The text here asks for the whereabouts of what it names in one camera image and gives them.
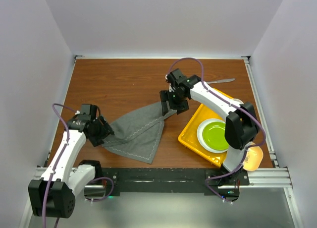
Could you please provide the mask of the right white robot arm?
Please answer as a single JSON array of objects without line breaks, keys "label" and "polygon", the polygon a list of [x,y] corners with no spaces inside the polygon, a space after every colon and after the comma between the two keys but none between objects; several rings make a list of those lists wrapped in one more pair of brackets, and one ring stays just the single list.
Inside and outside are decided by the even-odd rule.
[{"label": "right white robot arm", "polygon": [[252,141],[263,131],[253,105],[249,102],[239,104],[208,86],[196,75],[187,77],[175,70],[167,74],[165,79],[169,89],[159,93],[163,115],[168,110],[183,113],[189,108],[188,100],[194,100],[207,106],[225,121],[224,138],[228,150],[222,164],[224,170],[212,179],[221,179],[227,185],[233,184],[238,179],[238,171],[243,167],[247,152],[254,147]]}]

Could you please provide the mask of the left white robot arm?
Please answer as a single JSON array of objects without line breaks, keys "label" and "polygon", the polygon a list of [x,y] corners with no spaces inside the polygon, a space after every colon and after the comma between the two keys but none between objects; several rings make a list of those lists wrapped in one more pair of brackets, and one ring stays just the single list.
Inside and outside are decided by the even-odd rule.
[{"label": "left white robot arm", "polygon": [[65,125],[50,166],[28,185],[32,212],[38,217],[69,218],[84,187],[88,183],[98,184],[103,178],[99,161],[83,160],[78,167],[73,165],[86,141],[99,146],[107,136],[114,135],[109,123],[102,115],[77,114]]}]

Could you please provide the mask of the grey cloth napkin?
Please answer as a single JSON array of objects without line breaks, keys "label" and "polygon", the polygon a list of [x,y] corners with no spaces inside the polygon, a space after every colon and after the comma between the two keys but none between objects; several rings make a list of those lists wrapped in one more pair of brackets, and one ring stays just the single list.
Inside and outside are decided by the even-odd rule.
[{"label": "grey cloth napkin", "polygon": [[151,164],[164,120],[174,114],[176,111],[169,109],[163,115],[160,102],[131,111],[111,123],[114,135],[108,136],[102,146],[114,154]]}]

